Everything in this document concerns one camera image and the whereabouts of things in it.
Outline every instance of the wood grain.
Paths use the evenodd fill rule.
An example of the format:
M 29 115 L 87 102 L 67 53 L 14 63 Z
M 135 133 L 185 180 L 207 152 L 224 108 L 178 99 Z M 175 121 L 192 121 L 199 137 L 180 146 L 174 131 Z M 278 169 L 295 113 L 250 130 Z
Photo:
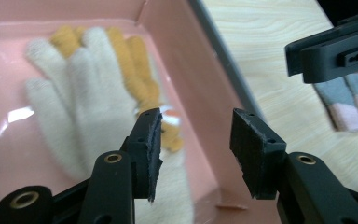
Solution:
M 284 46 L 332 26 L 310 0 L 203 0 L 269 126 L 287 151 L 318 156 L 358 191 L 358 133 L 336 132 L 311 85 L 286 72 Z

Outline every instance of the pink plastic container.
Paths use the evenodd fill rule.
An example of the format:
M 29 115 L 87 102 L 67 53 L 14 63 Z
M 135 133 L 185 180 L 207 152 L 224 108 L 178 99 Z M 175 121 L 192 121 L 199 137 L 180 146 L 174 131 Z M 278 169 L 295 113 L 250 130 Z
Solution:
M 41 76 L 25 45 L 64 24 L 116 26 L 144 38 L 182 116 L 195 223 L 279 222 L 275 201 L 251 199 L 228 148 L 232 108 L 256 108 L 199 1 L 0 1 L 0 200 L 25 186 L 57 194 L 76 184 L 52 159 L 23 88 Z

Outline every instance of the tabletop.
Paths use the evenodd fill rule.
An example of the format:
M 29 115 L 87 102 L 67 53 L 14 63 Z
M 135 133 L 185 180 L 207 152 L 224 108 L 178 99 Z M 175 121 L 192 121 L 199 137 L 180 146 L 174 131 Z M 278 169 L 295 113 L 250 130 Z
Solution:
M 358 133 L 334 130 L 312 85 L 289 77 L 284 47 L 332 28 L 316 1 L 203 0 L 268 125 L 287 152 L 321 158 L 341 183 L 358 191 Z

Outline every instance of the yellow fabric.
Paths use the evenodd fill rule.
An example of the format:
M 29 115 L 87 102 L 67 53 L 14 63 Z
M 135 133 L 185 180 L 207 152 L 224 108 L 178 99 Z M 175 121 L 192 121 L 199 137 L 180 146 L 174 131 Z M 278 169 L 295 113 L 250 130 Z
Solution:
M 54 45 L 65 58 L 69 58 L 81 47 L 80 38 L 74 29 L 68 25 L 60 27 L 50 38 L 50 43 Z
M 85 27 L 62 26 L 50 38 L 50 42 L 65 58 L 69 58 L 81 47 L 81 37 L 85 30 Z M 161 106 L 159 86 L 151 77 L 147 50 L 142 38 L 134 36 L 125 40 L 118 28 L 108 28 L 106 34 L 117 55 L 124 85 L 138 102 L 139 114 Z M 161 130 L 162 147 L 172 152 L 183 147 L 179 127 L 163 121 Z

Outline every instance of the light wood surface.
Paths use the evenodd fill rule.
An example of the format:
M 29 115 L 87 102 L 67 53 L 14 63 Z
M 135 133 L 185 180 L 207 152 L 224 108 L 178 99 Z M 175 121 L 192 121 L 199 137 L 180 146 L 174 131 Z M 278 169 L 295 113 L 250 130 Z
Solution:
M 287 151 L 318 156 L 344 186 L 358 191 L 358 133 L 335 132 L 312 86 L 286 72 L 285 45 L 332 27 L 316 1 L 203 2 Z

